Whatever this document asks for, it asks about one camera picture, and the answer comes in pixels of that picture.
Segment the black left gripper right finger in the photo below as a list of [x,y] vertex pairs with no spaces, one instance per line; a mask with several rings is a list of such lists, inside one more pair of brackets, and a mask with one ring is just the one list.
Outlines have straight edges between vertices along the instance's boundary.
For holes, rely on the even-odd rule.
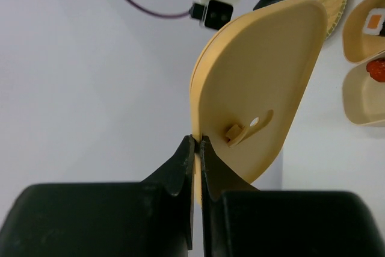
[[383,256],[384,241],[349,191],[257,190],[200,143],[205,256]]

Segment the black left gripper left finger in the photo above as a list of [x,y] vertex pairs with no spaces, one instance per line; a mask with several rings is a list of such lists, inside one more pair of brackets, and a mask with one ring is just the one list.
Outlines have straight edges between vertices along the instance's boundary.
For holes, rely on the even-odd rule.
[[187,256],[193,245],[191,136],[140,182],[34,184],[1,228],[2,256]]

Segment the orange lunch box lid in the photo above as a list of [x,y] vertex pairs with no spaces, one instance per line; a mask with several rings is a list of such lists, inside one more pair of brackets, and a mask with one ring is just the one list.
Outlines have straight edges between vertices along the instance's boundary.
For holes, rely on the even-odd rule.
[[251,184],[286,140],[327,30],[316,0],[285,0],[223,26],[189,86],[192,136]]

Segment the orange lunch box container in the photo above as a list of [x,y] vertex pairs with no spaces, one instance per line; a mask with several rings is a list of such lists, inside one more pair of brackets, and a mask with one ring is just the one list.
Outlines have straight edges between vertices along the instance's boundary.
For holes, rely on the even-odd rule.
[[366,17],[373,8],[384,8],[384,0],[363,0],[352,10],[343,26],[343,54],[350,63],[361,64],[384,52],[384,37],[363,33]]

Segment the salmon sushi roll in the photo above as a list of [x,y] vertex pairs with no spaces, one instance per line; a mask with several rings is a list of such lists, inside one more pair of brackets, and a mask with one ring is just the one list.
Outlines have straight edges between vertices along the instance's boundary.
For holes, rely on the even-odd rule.
[[370,36],[384,37],[384,8],[373,8],[366,17],[363,33]]

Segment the red fried chicken drumstick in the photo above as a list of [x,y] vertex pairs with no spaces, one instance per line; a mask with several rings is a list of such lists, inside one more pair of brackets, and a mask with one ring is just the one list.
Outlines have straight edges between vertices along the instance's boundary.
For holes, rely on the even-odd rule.
[[378,58],[370,61],[366,65],[366,71],[369,76],[377,82],[385,82],[385,60]]

